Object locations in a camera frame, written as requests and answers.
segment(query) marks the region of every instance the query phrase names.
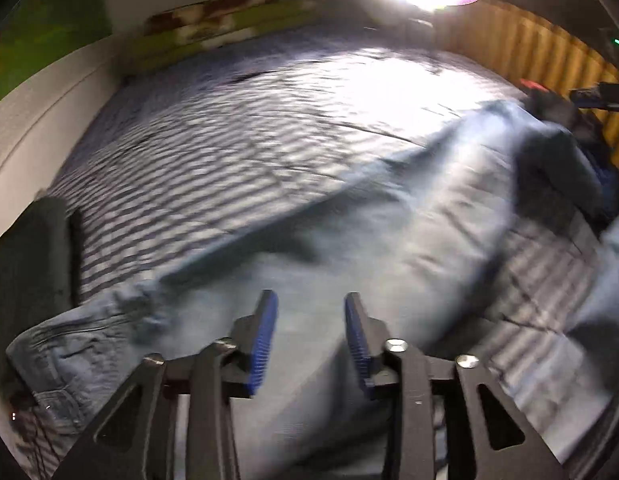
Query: mattress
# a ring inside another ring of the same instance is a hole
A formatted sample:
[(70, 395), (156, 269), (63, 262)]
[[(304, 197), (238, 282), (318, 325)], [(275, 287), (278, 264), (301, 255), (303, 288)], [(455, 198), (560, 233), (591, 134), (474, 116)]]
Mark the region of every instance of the mattress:
[[(353, 168), (426, 144), (484, 102), (522, 97), (461, 56), (441, 53), (432, 68), (400, 38), (321, 24), (130, 80), (49, 188), (83, 216), (81, 301), (313, 202)], [(579, 370), (567, 364), (557, 379), (535, 371), (589, 290), (597, 240), (567, 200), (525, 182), (498, 293), (467, 323), (484, 337), (462, 344), (510, 392), (527, 388), (523, 410), (543, 430)], [(44, 410), (25, 423), (32, 474), (44, 476), (41, 464), (49, 474), (69, 444)]]

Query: blue fabric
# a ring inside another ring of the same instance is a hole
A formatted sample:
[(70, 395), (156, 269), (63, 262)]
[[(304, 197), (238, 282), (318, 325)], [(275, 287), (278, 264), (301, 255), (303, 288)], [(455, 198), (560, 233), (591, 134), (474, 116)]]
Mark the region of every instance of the blue fabric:
[(425, 350), (466, 313), (512, 222), (519, 164), (585, 211), (600, 208), (600, 183), (570, 133), (497, 102), (427, 149), (351, 174), (327, 199), (27, 330), (8, 355), (59, 428), (76, 433), (143, 355), (198, 352), (271, 288), (280, 313), (266, 379), (234, 406), (243, 476), (262, 478), (336, 428), (378, 420), (355, 417), (365, 401), (343, 344), (346, 293), (359, 291), (392, 336)]

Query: silver bolt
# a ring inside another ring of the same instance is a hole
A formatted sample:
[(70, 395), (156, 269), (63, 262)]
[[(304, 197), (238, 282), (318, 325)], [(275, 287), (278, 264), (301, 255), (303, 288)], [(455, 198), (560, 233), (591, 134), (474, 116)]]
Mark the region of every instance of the silver bolt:
[(149, 354), (146, 355), (144, 359), (153, 365), (164, 365), (164, 359), (161, 354)]
[(456, 362), (461, 368), (476, 368), (478, 366), (478, 357), (475, 355), (459, 355)]
[(214, 343), (220, 346), (222, 350), (235, 350), (236, 348), (238, 348), (238, 345), (234, 343), (233, 339), (230, 337), (216, 339)]
[(385, 348), (390, 352), (404, 352), (407, 350), (407, 343), (402, 339), (387, 339)]

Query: green panel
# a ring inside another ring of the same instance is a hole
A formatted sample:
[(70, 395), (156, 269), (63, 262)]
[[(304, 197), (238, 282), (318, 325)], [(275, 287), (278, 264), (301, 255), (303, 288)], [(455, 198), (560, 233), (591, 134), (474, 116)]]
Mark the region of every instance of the green panel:
[(0, 32), (0, 99), (57, 59), (109, 34), (102, 0), (21, 0)]

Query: blue gripper pad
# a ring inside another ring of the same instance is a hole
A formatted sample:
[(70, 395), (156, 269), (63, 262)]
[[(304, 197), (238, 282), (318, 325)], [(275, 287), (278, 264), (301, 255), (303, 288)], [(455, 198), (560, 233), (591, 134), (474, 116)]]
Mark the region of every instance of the blue gripper pad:
[(350, 353), (358, 372), (361, 388), (363, 391), (366, 391), (370, 387), (371, 356), (369, 355), (367, 340), (363, 333), (361, 318), (354, 301), (354, 297), (351, 294), (348, 294), (345, 298), (345, 334), (347, 336), (347, 345), (350, 348)]
[(250, 352), (251, 359), (247, 390), (251, 396), (256, 395), (258, 388), (260, 388), (264, 380), (277, 317), (278, 296), (273, 290), (265, 290), (262, 293), (262, 297), (260, 297), (260, 303), (253, 321), (258, 323), (258, 327)]

